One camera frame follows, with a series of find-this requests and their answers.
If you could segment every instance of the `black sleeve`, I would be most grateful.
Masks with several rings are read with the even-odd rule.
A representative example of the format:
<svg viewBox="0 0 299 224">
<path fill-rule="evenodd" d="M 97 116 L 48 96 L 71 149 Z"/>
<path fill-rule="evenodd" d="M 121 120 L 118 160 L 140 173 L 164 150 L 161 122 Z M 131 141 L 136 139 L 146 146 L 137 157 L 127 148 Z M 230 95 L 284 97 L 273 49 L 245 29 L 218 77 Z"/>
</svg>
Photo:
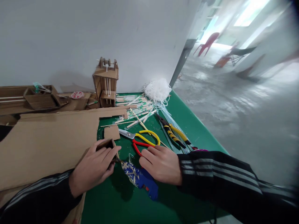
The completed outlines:
<svg viewBox="0 0 299 224">
<path fill-rule="evenodd" d="M 45 177 L 19 191 L 0 209 L 0 223 L 62 223 L 82 198 L 71 194 L 72 171 Z"/>
<path fill-rule="evenodd" d="M 209 200 L 244 224 L 297 219 L 297 189 L 261 181 L 249 164 L 221 152 L 197 151 L 178 157 L 183 175 L 180 191 Z"/>
</svg>

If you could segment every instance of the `pliers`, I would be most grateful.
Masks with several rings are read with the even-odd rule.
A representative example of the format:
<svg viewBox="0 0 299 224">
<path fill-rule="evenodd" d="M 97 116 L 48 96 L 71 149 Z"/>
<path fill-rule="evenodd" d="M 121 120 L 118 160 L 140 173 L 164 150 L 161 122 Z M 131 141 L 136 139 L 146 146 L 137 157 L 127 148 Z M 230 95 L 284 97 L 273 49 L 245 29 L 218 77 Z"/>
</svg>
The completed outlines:
<svg viewBox="0 0 299 224">
<path fill-rule="evenodd" d="M 187 144 L 187 145 L 191 145 L 191 142 L 188 140 L 188 138 L 177 128 L 175 128 L 172 124 L 169 124 L 166 120 L 164 120 L 162 117 L 160 117 L 157 113 L 155 113 L 156 116 L 159 118 L 160 122 L 163 125 L 163 128 L 165 129 L 165 131 L 168 133 L 169 137 L 174 140 L 179 146 L 181 146 L 182 148 L 186 148 L 186 146 L 184 145 L 184 143 L 182 143 L 172 132 L 175 131 L 176 133 L 178 133 L 178 135 L 183 139 L 183 141 Z"/>
</svg>

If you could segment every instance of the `red scissors handle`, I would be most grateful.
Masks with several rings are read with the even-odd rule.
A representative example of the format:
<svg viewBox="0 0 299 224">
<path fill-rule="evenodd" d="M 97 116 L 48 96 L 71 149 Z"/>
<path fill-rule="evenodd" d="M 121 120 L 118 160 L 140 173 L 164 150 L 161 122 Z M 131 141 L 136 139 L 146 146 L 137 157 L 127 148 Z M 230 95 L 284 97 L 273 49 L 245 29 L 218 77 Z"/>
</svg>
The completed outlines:
<svg viewBox="0 0 299 224">
<path fill-rule="evenodd" d="M 134 149 L 136 150 L 137 154 L 139 156 L 142 156 L 141 152 L 139 151 L 139 149 L 137 148 L 137 145 L 141 145 L 141 146 L 145 146 L 145 147 L 150 147 L 151 145 L 150 144 L 146 144 L 146 143 L 143 143 L 143 142 L 138 142 L 136 141 L 135 139 L 132 140 L 133 142 L 133 147 Z"/>
</svg>

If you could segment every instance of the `right hand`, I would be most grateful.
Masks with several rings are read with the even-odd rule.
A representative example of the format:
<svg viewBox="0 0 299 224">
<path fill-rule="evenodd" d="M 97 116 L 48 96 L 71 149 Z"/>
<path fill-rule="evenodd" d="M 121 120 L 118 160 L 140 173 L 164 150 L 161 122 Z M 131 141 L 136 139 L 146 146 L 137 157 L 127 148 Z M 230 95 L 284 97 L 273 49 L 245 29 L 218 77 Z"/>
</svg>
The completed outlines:
<svg viewBox="0 0 299 224">
<path fill-rule="evenodd" d="M 157 181 L 180 186 L 182 172 L 177 154 L 170 149 L 156 145 L 155 148 L 143 149 L 140 165 Z"/>
</svg>

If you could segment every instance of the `concrete floor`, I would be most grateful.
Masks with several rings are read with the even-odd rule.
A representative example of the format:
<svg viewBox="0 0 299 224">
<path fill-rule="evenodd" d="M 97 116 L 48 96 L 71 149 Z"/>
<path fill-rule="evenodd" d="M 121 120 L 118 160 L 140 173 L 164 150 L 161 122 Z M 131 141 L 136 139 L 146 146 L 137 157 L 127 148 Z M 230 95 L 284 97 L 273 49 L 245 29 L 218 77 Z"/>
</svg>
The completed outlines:
<svg viewBox="0 0 299 224">
<path fill-rule="evenodd" d="M 298 177 L 299 60 L 280 64 L 259 82 L 238 78 L 229 52 L 213 44 L 207 55 L 191 51 L 173 89 L 231 156 L 251 165 L 259 179 L 277 185 Z M 219 223 L 239 223 L 231 216 Z"/>
</svg>

